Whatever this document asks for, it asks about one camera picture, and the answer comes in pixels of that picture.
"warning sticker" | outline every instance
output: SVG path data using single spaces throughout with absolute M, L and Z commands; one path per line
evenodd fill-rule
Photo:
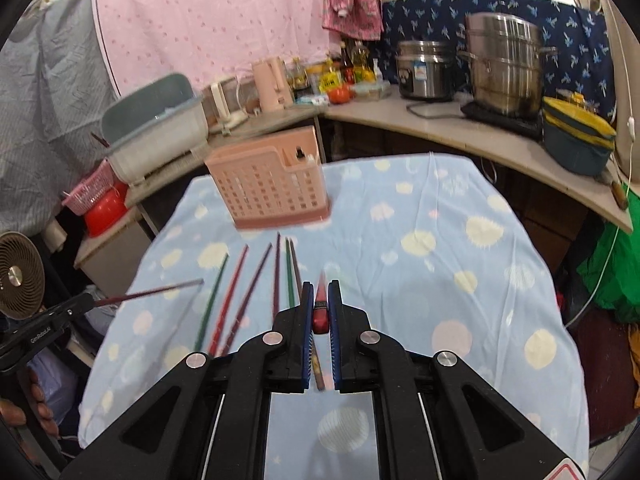
M 545 480 L 584 480 L 584 476 L 570 458 L 565 458 Z

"hand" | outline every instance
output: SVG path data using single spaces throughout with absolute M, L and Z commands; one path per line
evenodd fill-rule
M 38 403 L 38 414 L 40 415 L 40 425 L 47 434 L 53 437 L 58 437 L 58 425 L 53 421 L 53 412 L 50 407 L 46 405 L 44 392 L 42 388 L 38 386 L 38 376 L 36 373 L 29 369 L 29 379 L 31 381 L 31 395 Z M 5 423 L 11 428 L 17 428 L 24 426 L 27 423 L 27 418 L 24 412 L 14 405 L 10 400 L 0 399 L 0 415 L 4 419 Z M 33 453 L 29 450 L 24 442 L 20 445 L 22 449 L 32 462 L 36 462 Z

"pink basket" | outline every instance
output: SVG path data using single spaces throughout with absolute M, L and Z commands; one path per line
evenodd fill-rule
M 329 216 L 312 126 L 214 150 L 205 163 L 238 229 L 300 224 Z
M 71 209 L 78 216 L 82 216 L 111 189 L 114 180 L 111 165 L 107 159 L 104 159 L 97 170 L 69 193 L 69 196 L 62 201 L 62 205 Z

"dish rack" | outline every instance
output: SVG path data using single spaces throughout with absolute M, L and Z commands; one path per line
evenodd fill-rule
M 238 229 L 313 222 L 330 214 L 312 126 L 214 150 L 205 164 Z
M 169 74 L 111 105 L 102 115 L 107 158 L 119 180 L 137 184 L 189 151 L 207 147 L 202 96 L 186 76 Z
M 62 201 L 62 205 L 71 209 L 76 215 L 82 216 L 111 189 L 114 180 L 111 165 L 107 159 L 104 159 L 97 170 L 73 188 L 69 196 Z

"fan grille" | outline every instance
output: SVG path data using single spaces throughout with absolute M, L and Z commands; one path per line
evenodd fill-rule
M 20 233 L 0 235 L 0 312 L 27 319 L 40 308 L 43 296 L 44 268 L 36 247 Z

